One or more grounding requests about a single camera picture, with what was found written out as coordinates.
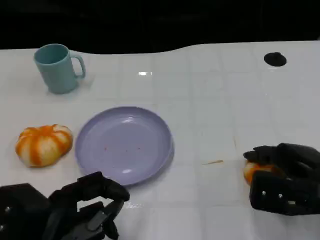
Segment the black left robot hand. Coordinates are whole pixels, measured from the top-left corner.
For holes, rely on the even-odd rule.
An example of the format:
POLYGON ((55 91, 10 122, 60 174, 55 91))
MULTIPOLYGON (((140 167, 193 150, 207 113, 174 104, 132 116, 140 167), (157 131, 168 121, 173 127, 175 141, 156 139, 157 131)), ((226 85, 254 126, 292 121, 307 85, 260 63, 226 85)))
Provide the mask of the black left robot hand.
POLYGON ((44 240, 119 238, 115 218, 130 199, 127 189, 98 171, 78 178, 49 196, 44 240))

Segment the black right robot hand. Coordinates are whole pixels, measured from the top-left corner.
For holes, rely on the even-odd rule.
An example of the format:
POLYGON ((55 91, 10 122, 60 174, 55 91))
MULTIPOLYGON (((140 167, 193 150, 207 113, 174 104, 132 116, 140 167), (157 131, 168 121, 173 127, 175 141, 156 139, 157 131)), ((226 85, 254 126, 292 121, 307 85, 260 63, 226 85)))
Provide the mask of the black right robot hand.
POLYGON ((320 153, 311 146, 262 145, 243 154, 252 208, 286 216, 320 213, 320 153))

